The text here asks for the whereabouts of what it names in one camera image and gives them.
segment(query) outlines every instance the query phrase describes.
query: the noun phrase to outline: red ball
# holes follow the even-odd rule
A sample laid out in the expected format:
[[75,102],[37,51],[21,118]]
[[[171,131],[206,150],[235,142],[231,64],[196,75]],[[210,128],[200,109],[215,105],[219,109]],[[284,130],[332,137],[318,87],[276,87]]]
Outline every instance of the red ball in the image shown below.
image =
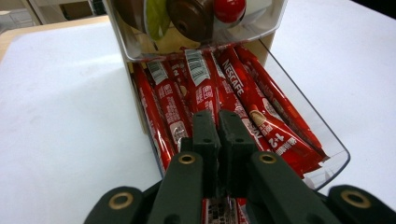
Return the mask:
[[233,23],[244,15],[247,3],[246,0],[214,0],[213,5],[219,21]]

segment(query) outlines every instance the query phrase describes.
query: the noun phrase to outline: clear plastic bin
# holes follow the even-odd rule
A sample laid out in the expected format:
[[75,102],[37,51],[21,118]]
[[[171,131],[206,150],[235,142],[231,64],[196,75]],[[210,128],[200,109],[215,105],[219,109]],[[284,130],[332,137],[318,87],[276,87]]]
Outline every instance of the clear plastic bin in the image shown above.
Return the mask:
[[[246,11],[241,21],[224,25],[224,23],[214,19],[210,23],[211,28],[213,28],[210,37],[197,41],[181,33],[183,29],[189,27],[183,21],[176,21],[177,24],[170,21],[169,26],[165,29],[166,31],[161,30],[161,33],[164,33],[163,37],[155,39],[154,36],[157,34],[148,35],[149,32],[146,32],[148,26],[145,24],[147,17],[145,3],[148,0],[123,1],[130,4],[130,9],[127,12],[118,11],[120,4],[117,3],[119,1],[105,0],[104,4],[119,40],[120,48],[126,61],[129,62],[171,59],[178,56],[181,48],[222,48],[235,43],[259,39],[277,29],[287,3],[287,0],[247,0]],[[184,0],[183,2],[204,1]],[[132,18],[125,20],[125,14]]]
[[325,153],[330,157],[325,162],[320,163],[321,168],[304,175],[304,182],[309,188],[322,188],[347,166],[350,159],[349,152],[318,111],[295,85],[288,73],[276,60],[274,55],[271,54],[270,50],[260,40],[246,43],[245,46],[255,55],[259,56],[259,60],[262,62],[265,70],[293,103],[294,107],[322,144]]

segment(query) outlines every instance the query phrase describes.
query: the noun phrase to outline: red coffee stick packet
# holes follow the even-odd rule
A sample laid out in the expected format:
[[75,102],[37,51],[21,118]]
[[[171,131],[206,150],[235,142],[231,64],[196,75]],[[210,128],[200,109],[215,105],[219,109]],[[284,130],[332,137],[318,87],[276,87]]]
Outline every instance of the red coffee stick packet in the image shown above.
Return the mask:
[[178,88],[180,89],[181,98],[186,106],[186,111],[188,111],[189,119],[192,120],[191,113],[191,93],[188,87],[187,80],[187,63],[185,59],[175,59],[169,61],[173,72],[173,80],[177,83]]
[[236,204],[238,206],[238,223],[248,224],[248,211],[247,211],[248,200],[246,198],[236,198]]
[[233,88],[228,84],[226,77],[221,71],[215,56],[212,53],[207,53],[208,58],[211,60],[207,61],[207,65],[211,72],[214,80],[216,80],[217,91],[219,95],[219,107],[220,109],[226,109],[233,111],[239,116],[242,122],[245,124],[248,133],[256,142],[256,146],[259,151],[272,151],[271,147],[268,145],[267,140],[264,138],[260,130],[251,122],[245,108],[242,106],[241,102],[236,97],[233,92]]
[[140,63],[134,63],[133,69],[134,73],[132,77],[143,106],[151,138],[157,150],[158,161],[164,174],[172,157],[175,155],[172,140],[166,129],[163,113],[158,104],[154,89],[149,85],[142,65]]
[[174,148],[178,148],[181,138],[192,137],[191,120],[184,109],[178,85],[169,77],[170,71],[165,69],[163,62],[150,62],[147,66],[155,81],[154,90],[173,137]]
[[191,93],[191,112],[209,110],[212,118],[219,124],[219,102],[216,93],[216,84],[210,78],[210,70],[206,64],[207,57],[200,50],[186,49],[185,58],[188,66],[187,80]]
[[243,46],[234,48],[239,60],[243,65],[248,67],[250,75],[264,95],[270,100],[280,117],[285,120],[288,126],[297,133],[302,139],[310,144],[314,150],[322,157],[324,161],[329,159],[322,149],[322,145],[318,138],[312,133],[308,124],[303,117],[276,85],[271,76],[267,73],[258,58]]
[[232,48],[219,56],[219,65],[237,93],[253,122],[259,127],[273,151],[281,156],[300,176],[318,169],[319,154],[304,142],[286,123],[277,119],[268,108],[268,100],[239,61]]

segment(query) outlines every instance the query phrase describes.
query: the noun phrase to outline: white surface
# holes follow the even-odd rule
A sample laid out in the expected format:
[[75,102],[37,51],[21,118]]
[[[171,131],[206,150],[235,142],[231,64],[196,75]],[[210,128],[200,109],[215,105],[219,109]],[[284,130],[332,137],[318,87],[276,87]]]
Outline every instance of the white surface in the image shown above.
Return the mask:
[[160,179],[110,23],[18,36],[0,64],[0,223],[82,223]]
[[349,150],[329,187],[396,210],[396,20],[347,0],[289,1],[272,52]]

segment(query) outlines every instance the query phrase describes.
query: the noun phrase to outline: plastic container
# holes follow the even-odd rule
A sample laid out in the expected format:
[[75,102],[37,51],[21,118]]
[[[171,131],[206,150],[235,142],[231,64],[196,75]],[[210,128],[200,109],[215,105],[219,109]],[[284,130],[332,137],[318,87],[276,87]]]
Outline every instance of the plastic container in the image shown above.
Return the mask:
[[262,62],[265,70],[302,115],[322,144],[325,153],[330,157],[325,162],[320,163],[321,168],[304,175],[304,182],[309,188],[322,188],[347,166],[350,160],[349,152],[318,111],[295,85],[288,73],[276,60],[274,55],[271,54],[270,50],[260,40],[247,43],[245,46],[255,55],[259,56],[259,60]]
[[[154,4],[146,6],[147,2],[160,6],[153,9]],[[182,48],[223,48],[269,35],[279,26],[287,0],[247,0],[244,17],[225,25],[219,24],[207,2],[105,0],[104,5],[125,60],[144,62],[176,58]],[[158,24],[148,25],[152,22],[147,18]]]

